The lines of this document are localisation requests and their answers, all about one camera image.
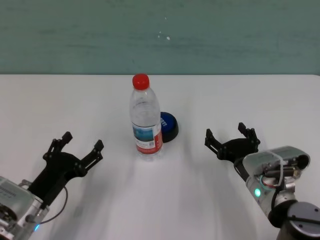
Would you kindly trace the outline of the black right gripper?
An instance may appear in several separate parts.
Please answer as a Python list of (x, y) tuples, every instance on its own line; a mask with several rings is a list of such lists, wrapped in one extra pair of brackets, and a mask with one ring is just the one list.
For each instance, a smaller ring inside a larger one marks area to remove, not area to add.
[(204, 145), (214, 152), (219, 160), (229, 161), (238, 175), (246, 181), (249, 177), (243, 165), (243, 160), (247, 155), (257, 153), (261, 141), (258, 139), (254, 128), (247, 128), (243, 122), (238, 124), (239, 132), (245, 138), (232, 139), (221, 144), (215, 139), (212, 131), (207, 128)]

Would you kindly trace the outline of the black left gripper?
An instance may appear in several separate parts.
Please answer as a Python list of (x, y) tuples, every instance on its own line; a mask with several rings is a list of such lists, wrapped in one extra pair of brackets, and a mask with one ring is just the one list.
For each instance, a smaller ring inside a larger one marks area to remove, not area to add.
[(49, 207), (73, 178), (82, 178), (103, 159), (104, 144), (98, 140), (94, 148), (79, 160), (70, 153), (61, 152), (73, 136), (67, 131), (59, 139), (53, 139), (48, 151), (43, 155), (46, 166), (28, 187), (28, 191), (42, 200), (41, 208)]

